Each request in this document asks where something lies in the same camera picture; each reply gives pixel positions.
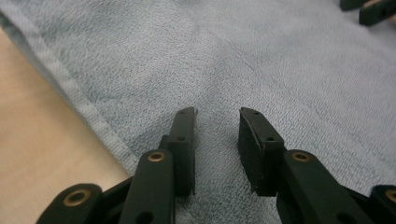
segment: brass screw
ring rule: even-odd
[[[91,192],[87,189],[76,189],[64,198],[64,205],[73,207],[80,205],[90,198]]]
[[[163,161],[165,159],[165,155],[161,152],[153,152],[148,155],[149,161]]]
[[[396,189],[388,189],[385,194],[391,201],[396,203]]]
[[[303,162],[307,162],[307,161],[311,161],[311,157],[304,152],[293,152],[293,154],[291,154],[291,156],[296,160],[296,161],[303,161]]]

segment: gray towel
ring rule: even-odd
[[[396,26],[338,0],[1,0],[1,24],[132,175],[176,111],[200,111],[197,194],[177,223],[280,223],[250,193],[241,106],[343,185],[396,185]]]

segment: black object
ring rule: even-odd
[[[159,149],[142,155],[134,177],[105,192],[94,184],[62,191],[37,224],[172,224],[175,196],[194,192],[194,148],[197,145],[194,107],[177,112]]]
[[[238,151],[252,190],[276,196],[284,224],[396,223],[396,187],[375,186],[370,198],[346,189],[309,152],[286,150],[258,111],[241,108]]]
[[[349,11],[361,8],[359,13],[359,24],[365,26],[375,25],[396,14],[396,0],[382,0],[369,7],[363,5],[369,0],[340,0],[340,8]]]

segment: towel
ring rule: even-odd
[[[338,0],[2,0],[0,23],[132,175],[175,113],[199,109],[196,195],[177,223],[280,223],[250,193],[241,106],[365,195],[396,185],[396,26]]]

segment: wooden table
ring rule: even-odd
[[[0,30],[0,223],[35,223],[64,189],[127,177]]]

